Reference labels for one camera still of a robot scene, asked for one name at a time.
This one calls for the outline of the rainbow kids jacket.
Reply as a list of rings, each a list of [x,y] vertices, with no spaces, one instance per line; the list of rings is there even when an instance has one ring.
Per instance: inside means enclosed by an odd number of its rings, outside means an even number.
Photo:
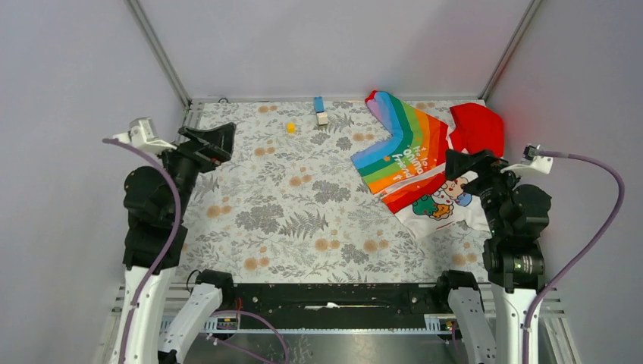
[[[385,91],[372,92],[365,103],[391,138],[355,153],[352,162],[371,193],[381,198],[411,238],[427,237],[460,221],[488,231],[479,198],[464,190],[478,175],[469,171],[447,177],[446,152],[488,149],[501,157],[501,117],[469,102],[450,107],[454,122],[450,126]]]

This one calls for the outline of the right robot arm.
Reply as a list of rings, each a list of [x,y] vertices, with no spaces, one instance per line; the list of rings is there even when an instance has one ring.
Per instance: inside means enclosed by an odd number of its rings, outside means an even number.
[[[476,177],[463,190],[479,198],[490,238],[483,263],[491,284],[495,326],[485,316],[481,292],[472,273],[444,271],[434,300],[456,316],[451,333],[460,334],[469,363],[536,363],[545,263],[539,245],[548,226],[551,197],[531,184],[520,184],[509,163],[490,150],[446,152],[445,176],[466,172]]]

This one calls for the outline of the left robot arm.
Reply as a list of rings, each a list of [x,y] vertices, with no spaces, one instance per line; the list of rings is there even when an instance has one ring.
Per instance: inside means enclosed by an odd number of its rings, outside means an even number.
[[[124,181],[124,308],[110,360],[113,363],[182,363],[214,311],[235,309],[230,274],[204,270],[187,303],[162,327],[165,300],[187,237],[183,223],[199,175],[231,159],[234,123],[207,130],[182,127],[181,143],[161,139],[152,119],[137,118],[108,143],[134,152],[146,164]]]

